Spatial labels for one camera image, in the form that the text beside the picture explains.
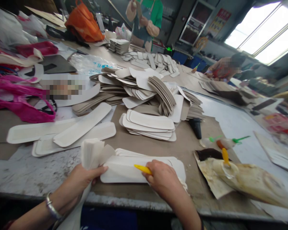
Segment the person's right hand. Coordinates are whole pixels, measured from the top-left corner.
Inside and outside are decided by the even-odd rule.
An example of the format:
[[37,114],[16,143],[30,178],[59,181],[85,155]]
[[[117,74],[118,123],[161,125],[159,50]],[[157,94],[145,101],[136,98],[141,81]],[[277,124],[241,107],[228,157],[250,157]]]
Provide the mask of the person's right hand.
[[153,160],[146,164],[153,175],[143,173],[151,187],[171,206],[178,197],[188,196],[175,170],[167,164]]
[[131,11],[134,12],[137,9],[136,0],[131,0]]

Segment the cabinet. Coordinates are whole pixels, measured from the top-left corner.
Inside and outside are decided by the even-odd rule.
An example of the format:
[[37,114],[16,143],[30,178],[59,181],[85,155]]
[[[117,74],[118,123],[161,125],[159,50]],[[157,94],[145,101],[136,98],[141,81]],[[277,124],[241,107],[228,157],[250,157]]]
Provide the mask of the cabinet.
[[194,46],[206,27],[213,11],[213,6],[202,0],[198,0],[191,11],[179,41]]

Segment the blue crate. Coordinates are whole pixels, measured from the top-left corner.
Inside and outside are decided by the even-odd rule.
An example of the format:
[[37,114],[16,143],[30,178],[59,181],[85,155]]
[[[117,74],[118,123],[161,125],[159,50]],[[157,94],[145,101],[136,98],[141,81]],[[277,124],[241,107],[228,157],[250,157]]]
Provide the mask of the blue crate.
[[202,60],[201,58],[197,56],[194,56],[192,60],[188,61],[186,66],[190,67],[191,69],[194,69],[198,64],[199,64],[199,66],[197,67],[198,72],[201,72],[207,65],[207,63],[204,60]]
[[182,65],[186,62],[187,58],[188,58],[187,55],[180,53],[178,51],[174,51],[174,54],[172,56],[172,59],[179,61],[180,64]]

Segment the glue bottle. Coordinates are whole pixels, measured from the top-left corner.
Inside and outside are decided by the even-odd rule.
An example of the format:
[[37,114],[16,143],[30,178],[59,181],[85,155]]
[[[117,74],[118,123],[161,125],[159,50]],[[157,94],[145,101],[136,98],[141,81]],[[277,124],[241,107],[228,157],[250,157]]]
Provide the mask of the glue bottle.
[[232,149],[236,144],[242,144],[242,142],[240,142],[240,140],[248,138],[250,136],[245,136],[239,139],[229,139],[229,138],[224,138],[221,140],[217,141],[217,145],[220,149],[225,148],[226,150],[228,149]]
[[199,143],[201,144],[201,146],[203,146],[204,148],[210,148],[213,144],[213,142],[215,142],[216,139],[222,137],[223,135],[217,136],[215,138],[213,137],[209,137],[209,138],[203,138],[201,140],[199,140]]
[[197,71],[197,67],[199,66],[199,64],[191,71],[192,73],[195,73]]

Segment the green shirt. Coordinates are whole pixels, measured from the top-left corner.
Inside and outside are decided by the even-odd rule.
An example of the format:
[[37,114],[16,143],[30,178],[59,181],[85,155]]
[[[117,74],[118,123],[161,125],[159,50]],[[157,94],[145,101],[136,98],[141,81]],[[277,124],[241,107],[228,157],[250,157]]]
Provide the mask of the green shirt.
[[[151,8],[153,5],[154,0],[143,0],[142,5]],[[153,22],[153,24],[156,27],[159,27],[161,29],[161,22],[162,22],[162,14],[163,14],[163,5],[161,0],[156,0],[153,11],[151,12],[150,20]]]

